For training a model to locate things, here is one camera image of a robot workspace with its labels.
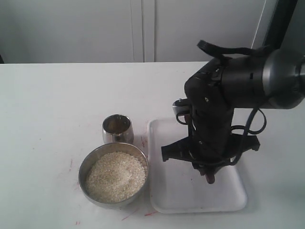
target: table surface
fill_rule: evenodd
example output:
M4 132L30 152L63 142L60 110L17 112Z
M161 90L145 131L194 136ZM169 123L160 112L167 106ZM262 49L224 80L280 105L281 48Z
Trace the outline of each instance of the table surface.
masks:
M81 162L103 144L101 123L128 115L135 145L147 153L147 123L173 117L185 81L202 62L0 65L1 228L305 228L305 103L266 110L258 152L237 168L247 206L231 213L154 213L148 190L134 203L106 210L78 185ZM250 111L237 109L234 124ZM252 129L262 119L254 119Z

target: cabinet door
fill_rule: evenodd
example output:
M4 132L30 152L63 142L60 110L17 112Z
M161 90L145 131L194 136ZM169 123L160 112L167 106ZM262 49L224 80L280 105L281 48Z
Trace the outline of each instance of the cabinet door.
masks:
M142 62L141 0L7 0L5 62Z
M146 62L207 61L200 39L224 47L263 44L276 0L143 0Z

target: plastic tray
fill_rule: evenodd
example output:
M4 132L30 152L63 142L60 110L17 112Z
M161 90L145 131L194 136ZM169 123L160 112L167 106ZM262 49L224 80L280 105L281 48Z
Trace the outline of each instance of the plastic tray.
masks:
M162 161L161 146L187 136L187 127L173 119L148 124L151 204L161 213L224 212L245 207L247 195L235 167L222 168L209 185L190 162Z

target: stainless steel cup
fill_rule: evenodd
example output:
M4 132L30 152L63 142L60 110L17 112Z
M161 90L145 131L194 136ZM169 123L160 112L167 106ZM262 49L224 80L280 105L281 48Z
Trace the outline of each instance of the stainless steel cup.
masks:
M104 143L125 142L133 143L132 122L122 114L113 114L107 117L102 124Z

